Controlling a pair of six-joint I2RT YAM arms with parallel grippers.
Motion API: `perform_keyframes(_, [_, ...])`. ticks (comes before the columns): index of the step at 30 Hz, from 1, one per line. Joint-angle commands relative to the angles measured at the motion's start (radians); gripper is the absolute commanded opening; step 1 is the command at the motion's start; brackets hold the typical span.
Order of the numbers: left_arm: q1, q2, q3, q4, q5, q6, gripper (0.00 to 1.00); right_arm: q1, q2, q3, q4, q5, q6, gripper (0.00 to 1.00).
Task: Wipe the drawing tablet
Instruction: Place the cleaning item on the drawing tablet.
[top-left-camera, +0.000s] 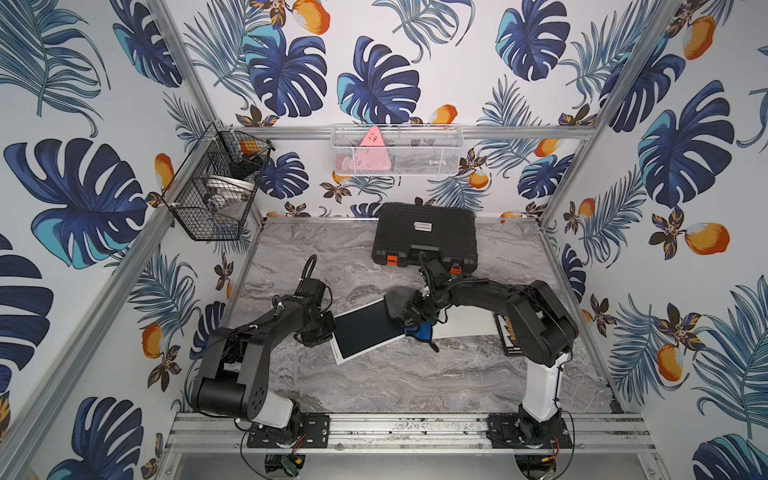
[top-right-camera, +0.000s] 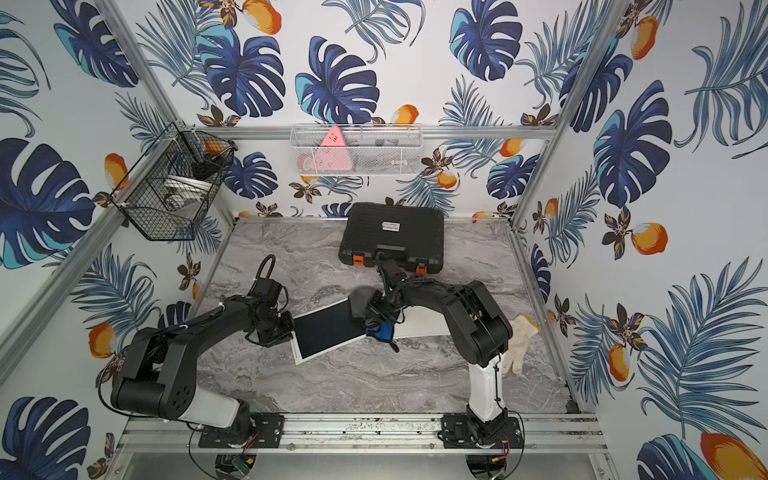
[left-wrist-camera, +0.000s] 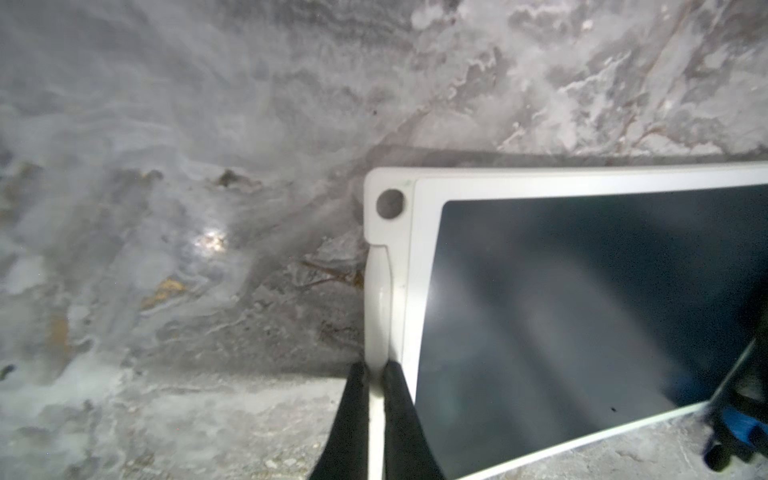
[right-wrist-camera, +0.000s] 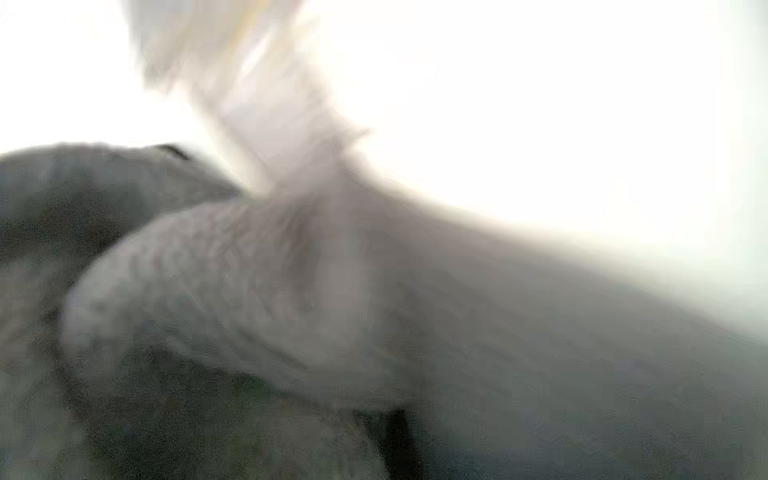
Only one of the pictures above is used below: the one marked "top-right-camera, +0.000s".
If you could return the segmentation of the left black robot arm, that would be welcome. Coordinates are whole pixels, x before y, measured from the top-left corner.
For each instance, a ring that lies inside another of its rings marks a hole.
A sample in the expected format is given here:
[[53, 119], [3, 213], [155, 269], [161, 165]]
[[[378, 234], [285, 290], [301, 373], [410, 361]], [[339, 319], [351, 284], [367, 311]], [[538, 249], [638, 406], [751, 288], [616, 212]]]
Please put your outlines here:
[[276, 256], [260, 263], [249, 291], [219, 300], [213, 310], [183, 323], [145, 328], [97, 377], [97, 391], [111, 383], [109, 410], [129, 418], [197, 424], [232, 446], [257, 435], [251, 407], [198, 385], [198, 359], [223, 340], [242, 333], [246, 342], [271, 348], [293, 337], [287, 289], [272, 278]]

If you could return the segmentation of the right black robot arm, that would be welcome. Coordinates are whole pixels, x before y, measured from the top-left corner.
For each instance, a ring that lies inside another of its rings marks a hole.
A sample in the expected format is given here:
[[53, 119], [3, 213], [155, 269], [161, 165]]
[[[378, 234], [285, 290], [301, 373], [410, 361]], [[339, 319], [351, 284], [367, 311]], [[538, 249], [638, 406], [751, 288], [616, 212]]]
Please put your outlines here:
[[398, 351], [394, 333], [408, 309], [421, 307], [440, 314], [468, 364], [470, 399], [464, 431], [479, 448], [506, 446], [503, 429], [509, 410], [502, 395], [502, 363], [513, 328], [487, 287], [480, 281], [459, 285], [408, 274], [381, 253], [374, 263], [382, 288], [364, 292], [353, 302], [353, 318], [362, 322], [368, 337]]

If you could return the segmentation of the white drawing tablet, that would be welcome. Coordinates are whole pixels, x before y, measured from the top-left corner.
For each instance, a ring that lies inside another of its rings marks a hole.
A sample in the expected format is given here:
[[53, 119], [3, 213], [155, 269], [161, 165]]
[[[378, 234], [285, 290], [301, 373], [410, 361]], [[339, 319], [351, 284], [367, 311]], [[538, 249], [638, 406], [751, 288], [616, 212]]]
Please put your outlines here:
[[350, 302], [338, 301], [294, 318], [291, 348], [296, 365], [365, 337]]
[[447, 336], [449, 334], [448, 326], [442, 317], [408, 317], [403, 323], [397, 324], [394, 330], [395, 339]]

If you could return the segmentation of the blue grey microfibre cloth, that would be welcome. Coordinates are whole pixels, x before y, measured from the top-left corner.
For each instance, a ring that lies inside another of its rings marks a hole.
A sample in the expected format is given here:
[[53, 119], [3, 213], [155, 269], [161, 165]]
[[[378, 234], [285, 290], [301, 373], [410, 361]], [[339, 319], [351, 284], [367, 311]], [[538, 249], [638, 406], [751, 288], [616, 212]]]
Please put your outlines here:
[[365, 307], [376, 290], [378, 289], [364, 286], [356, 288], [350, 293], [348, 301], [352, 319], [362, 326], [367, 337], [387, 344], [395, 353], [398, 353], [400, 349], [394, 340], [394, 330], [397, 324], [385, 323], [381, 327], [365, 326]]

